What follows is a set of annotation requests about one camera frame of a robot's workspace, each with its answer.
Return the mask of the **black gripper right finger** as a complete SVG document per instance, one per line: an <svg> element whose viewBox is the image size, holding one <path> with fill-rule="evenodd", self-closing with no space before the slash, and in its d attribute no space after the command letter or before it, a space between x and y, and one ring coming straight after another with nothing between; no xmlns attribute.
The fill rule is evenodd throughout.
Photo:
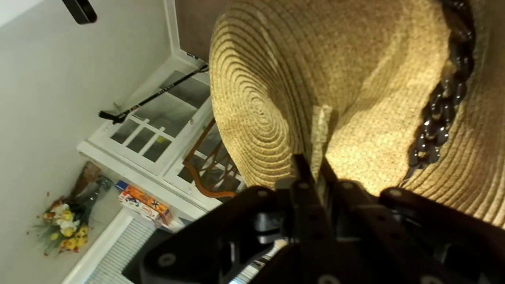
<svg viewBox="0 0 505 284"><path fill-rule="evenodd" d="M339 180L329 166L328 159L323 159L318 169L316 186L320 189L334 189L339 186Z"/></svg>

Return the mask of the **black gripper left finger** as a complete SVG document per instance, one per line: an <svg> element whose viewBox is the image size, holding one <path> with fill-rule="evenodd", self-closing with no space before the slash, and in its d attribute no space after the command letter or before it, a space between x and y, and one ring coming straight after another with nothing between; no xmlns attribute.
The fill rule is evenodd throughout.
<svg viewBox="0 0 505 284"><path fill-rule="evenodd" d="M294 180L299 185L304 185L305 188L312 188L315 185L309 164L302 155L293 156L293 170L294 170Z"/></svg>

